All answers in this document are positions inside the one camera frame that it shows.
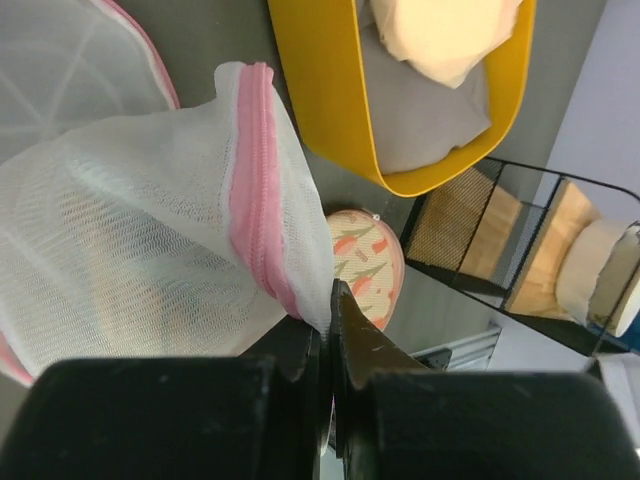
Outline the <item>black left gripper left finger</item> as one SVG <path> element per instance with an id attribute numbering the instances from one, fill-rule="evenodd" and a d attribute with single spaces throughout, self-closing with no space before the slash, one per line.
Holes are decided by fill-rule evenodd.
<path id="1" fill-rule="evenodd" d="M 326 350 L 284 318 L 237 357 L 77 359 L 32 386 L 5 479 L 314 479 Z"/>

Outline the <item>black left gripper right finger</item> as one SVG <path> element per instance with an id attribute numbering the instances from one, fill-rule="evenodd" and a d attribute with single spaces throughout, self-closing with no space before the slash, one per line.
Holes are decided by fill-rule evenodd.
<path id="1" fill-rule="evenodd" d="M 403 352 L 335 281 L 336 453 L 349 479 L 631 479 L 635 448 L 595 378 L 442 372 Z"/>

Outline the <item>white pink-trimmed mesh laundry bag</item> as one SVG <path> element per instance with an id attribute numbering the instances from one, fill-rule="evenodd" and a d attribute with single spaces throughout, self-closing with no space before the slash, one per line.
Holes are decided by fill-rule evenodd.
<path id="1" fill-rule="evenodd" d="M 231 356 L 281 318 L 326 334 L 332 241 L 263 64 L 194 108 L 112 117 L 1 168 L 1 370 Z"/>

